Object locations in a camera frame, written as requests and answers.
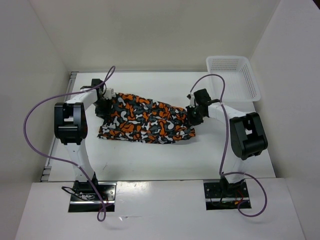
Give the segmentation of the orange camouflage shorts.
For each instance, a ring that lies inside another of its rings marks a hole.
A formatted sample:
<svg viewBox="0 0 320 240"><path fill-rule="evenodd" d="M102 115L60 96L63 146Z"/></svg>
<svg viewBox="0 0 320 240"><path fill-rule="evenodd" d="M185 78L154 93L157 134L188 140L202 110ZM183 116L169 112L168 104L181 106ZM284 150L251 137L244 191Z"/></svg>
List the orange camouflage shorts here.
<svg viewBox="0 0 320 240"><path fill-rule="evenodd" d="M117 92L110 115L99 127L97 137L147 144L173 144L196 136L187 110L154 99Z"/></svg>

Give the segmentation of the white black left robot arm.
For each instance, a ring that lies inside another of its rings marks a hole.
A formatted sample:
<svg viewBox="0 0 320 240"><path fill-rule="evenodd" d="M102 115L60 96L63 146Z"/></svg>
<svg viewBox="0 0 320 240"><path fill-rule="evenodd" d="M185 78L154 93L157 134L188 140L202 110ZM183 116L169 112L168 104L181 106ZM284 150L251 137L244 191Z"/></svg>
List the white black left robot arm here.
<svg viewBox="0 0 320 240"><path fill-rule="evenodd" d="M73 190L89 200L99 196L100 187L86 149L86 110L94 106L97 117L103 120L110 118L113 96L112 88L108 90L102 80L93 78L91 85L81 87L70 100L54 106L54 134L65 146L72 162L75 173Z"/></svg>

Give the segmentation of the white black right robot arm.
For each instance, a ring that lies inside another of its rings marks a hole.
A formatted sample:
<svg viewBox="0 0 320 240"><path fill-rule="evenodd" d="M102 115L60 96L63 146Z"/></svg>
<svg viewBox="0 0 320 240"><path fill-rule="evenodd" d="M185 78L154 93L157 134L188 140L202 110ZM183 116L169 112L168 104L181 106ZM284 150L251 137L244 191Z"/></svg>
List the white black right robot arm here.
<svg viewBox="0 0 320 240"><path fill-rule="evenodd" d="M244 181L248 158L259 156L268 147L268 140L258 113L244 113L229 107L219 99L211 99L206 89L187 95L188 122L200 125L211 118L226 126L226 141L219 167L219 191L230 197Z"/></svg>

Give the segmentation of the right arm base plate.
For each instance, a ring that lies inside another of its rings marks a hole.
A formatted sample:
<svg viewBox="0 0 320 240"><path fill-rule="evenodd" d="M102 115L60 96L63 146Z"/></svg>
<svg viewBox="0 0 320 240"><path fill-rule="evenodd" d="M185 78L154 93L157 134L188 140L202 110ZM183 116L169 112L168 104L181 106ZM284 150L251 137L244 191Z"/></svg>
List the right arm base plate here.
<svg viewBox="0 0 320 240"><path fill-rule="evenodd" d="M251 209L245 180L228 183L225 178L203 182L206 210Z"/></svg>

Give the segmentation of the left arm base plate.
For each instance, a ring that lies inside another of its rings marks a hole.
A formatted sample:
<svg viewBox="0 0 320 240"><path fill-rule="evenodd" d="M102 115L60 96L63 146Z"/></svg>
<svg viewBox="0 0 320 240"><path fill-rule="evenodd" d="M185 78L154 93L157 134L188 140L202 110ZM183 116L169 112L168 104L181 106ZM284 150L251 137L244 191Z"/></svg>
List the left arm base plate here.
<svg viewBox="0 0 320 240"><path fill-rule="evenodd" d="M80 186L78 182L75 182L72 187L63 186L61 189L70 195L68 212L98 212L103 207L101 199L105 204L106 212L114 212L117 183L101 181L95 187L100 197L89 183Z"/></svg>

